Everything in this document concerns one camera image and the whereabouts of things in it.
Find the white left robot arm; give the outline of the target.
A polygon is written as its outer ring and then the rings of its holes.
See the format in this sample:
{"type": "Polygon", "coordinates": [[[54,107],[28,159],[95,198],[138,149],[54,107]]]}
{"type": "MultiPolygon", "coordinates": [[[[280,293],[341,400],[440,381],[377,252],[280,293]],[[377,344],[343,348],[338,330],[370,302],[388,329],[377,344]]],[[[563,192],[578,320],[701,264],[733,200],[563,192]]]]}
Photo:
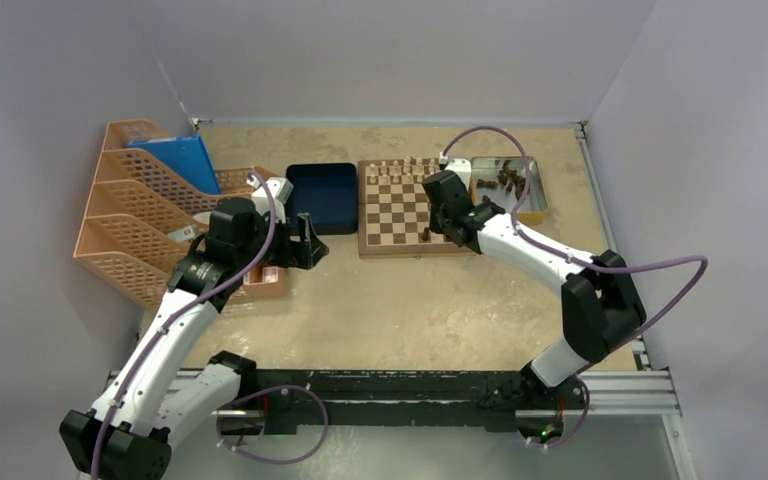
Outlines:
{"type": "Polygon", "coordinates": [[[190,244],[173,270],[160,308],[124,368],[85,412],[69,411],[59,433],[76,466],[93,479],[159,479],[177,444],[199,417],[230,405],[244,409],[262,388],[255,362],[230,352],[215,355],[194,388],[166,395],[196,341],[239,290],[254,267],[312,269],[328,252],[308,213],[297,216],[293,241],[277,204],[266,212],[246,198],[220,201],[206,232],[190,244]]]}

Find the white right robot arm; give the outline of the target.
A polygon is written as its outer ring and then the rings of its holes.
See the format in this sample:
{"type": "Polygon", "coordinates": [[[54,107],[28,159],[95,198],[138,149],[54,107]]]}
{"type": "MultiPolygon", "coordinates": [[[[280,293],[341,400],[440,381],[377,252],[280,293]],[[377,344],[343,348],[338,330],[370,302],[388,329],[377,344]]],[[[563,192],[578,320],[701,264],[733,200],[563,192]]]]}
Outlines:
{"type": "Polygon", "coordinates": [[[560,338],[521,371],[521,392],[529,404],[548,405],[564,381],[601,362],[642,327],[647,314],[619,254],[567,247],[490,201],[474,204],[451,171],[431,175],[422,187],[432,232],[524,271],[560,299],[560,338]]]}

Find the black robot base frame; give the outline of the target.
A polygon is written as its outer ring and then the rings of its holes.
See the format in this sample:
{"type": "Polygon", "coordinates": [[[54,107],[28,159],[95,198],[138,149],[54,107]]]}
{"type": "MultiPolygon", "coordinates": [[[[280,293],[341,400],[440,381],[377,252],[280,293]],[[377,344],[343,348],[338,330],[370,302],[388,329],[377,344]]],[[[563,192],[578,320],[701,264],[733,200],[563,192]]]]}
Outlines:
{"type": "Polygon", "coordinates": [[[228,408],[265,417],[269,435],[300,426],[475,427],[549,437],[588,402],[580,381],[525,388],[521,371],[259,369],[228,408]]]}

